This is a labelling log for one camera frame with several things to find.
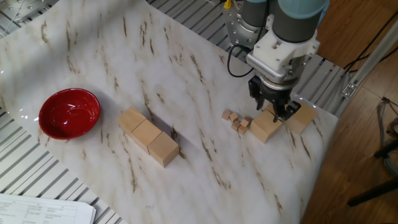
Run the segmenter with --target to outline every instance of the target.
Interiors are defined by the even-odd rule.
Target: small wooden cube
[[[251,118],[246,116],[241,121],[241,126],[244,126],[245,128],[247,128],[249,126],[250,122],[251,122]]]
[[[264,110],[257,118],[255,118],[250,125],[250,131],[257,137],[261,142],[265,143],[282,125],[282,122],[277,120],[273,122],[274,115]]]
[[[117,118],[120,128],[132,137],[131,132],[135,130],[146,118],[133,107],[127,109],[120,117]]]
[[[229,110],[225,110],[223,115],[221,116],[224,120],[228,120],[229,116],[230,116],[231,112]]]
[[[237,120],[237,121],[234,121],[234,122],[232,123],[232,129],[233,129],[234,131],[237,131],[240,125],[241,125],[241,123],[240,123],[238,120]]]
[[[240,125],[240,126],[239,126],[239,128],[238,128],[238,132],[239,132],[239,133],[244,134],[244,133],[246,133],[246,131],[248,131],[248,128],[247,128],[247,127],[245,127],[245,126],[243,126],[243,125]]]
[[[166,167],[180,153],[178,144],[164,132],[148,145],[148,150],[162,167]]]
[[[162,131],[159,128],[146,119],[131,134],[134,142],[149,154],[148,145],[161,133]]]
[[[239,116],[236,113],[231,113],[230,116],[229,116],[229,119],[232,122],[235,122],[238,118],[239,118]]]
[[[284,122],[286,127],[296,134],[301,134],[317,115],[317,111],[305,103],[300,103],[301,107],[291,118]]]

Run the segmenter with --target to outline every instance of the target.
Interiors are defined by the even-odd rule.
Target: metal bracket
[[[239,10],[236,7],[231,7],[230,9],[223,8],[223,17],[229,41],[231,45],[240,44],[253,48],[261,28],[250,26],[242,19],[241,11],[243,3],[240,2],[239,4]]]
[[[356,72],[355,76],[350,80],[341,93],[342,97],[350,99],[357,89],[357,86],[369,75],[373,68],[387,54],[388,50],[398,41],[398,21],[390,28],[389,32],[380,41],[379,45],[370,54],[362,67]]]
[[[0,0],[0,11],[10,18],[16,15],[14,22],[24,22],[30,16],[57,2],[58,0],[25,0],[21,7],[21,0]]]
[[[350,99],[354,95],[356,89],[358,89],[358,86],[356,84],[349,83],[347,84],[346,88],[344,88],[341,96]]]
[[[272,24],[274,23],[274,15],[271,14],[267,17],[267,23],[266,23],[266,29],[270,30],[272,27]]]

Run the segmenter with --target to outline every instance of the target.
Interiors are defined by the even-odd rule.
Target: red bowl
[[[39,113],[42,131],[54,139],[68,140],[87,133],[100,117],[100,103],[81,88],[61,90],[44,102]]]

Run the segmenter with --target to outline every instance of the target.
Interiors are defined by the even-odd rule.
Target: bowl rim
[[[43,110],[44,110],[44,106],[45,106],[46,104],[48,104],[49,101],[50,101],[51,99],[54,99],[56,96],[61,95],[61,94],[65,93],[65,92],[68,92],[68,91],[75,91],[75,90],[85,92],[85,93],[89,94],[90,96],[92,96],[92,97],[94,98],[95,103],[96,103],[96,106],[99,108],[99,113],[98,113],[98,116],[96,116],[96,117],[94,118],[93,125],[90,126],[89,128],[87,128],[86,131],[83,131],[82,133],[80,133],[80,134],[78,134],[78,135],[76,135],[76,136],[74,136],[74,137],[67,137],[67,138],[64,138],[64,137],[54,136],[53,134],[48,133],[48,132],[43,128],[42,119],[41,119],[41,116],[42,116]],[[89,130],[91,130],[91,129],[94,127],[94,125],[97,123],[98,119],[100,118],[100,114],[101,114],[100,101],[98,101],[97,97],[96,97],[92,92],[90,92],[90,91],[88,91],[88,90],[85,90],[85,89],[83,89],[83,88],[67,88],[67,89],[60,90],[60,91],[54,93],[53,95],[51,95],[50,97],[48,97],[48,98],[46,99],[46,101],[43,103],[43,105],[42,105],[42,107],[41,107],[41,109],[40,109],[40,112],[39,112],[39,126],[40,126],[40,129],[42,130],[42,132],[43,132],[44,134],[46,134],[48,137],[50,137],[50,138],[54,138],[54,139],[57,139],[57,140],[70,140],[70,139],[78,138],[78,137],[80,137],[80,136],[86,134]]]

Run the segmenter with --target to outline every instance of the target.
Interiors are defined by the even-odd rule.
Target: paper sheet
[[[83,202],[0,194],[0,224],[92,224],[94,215]]]

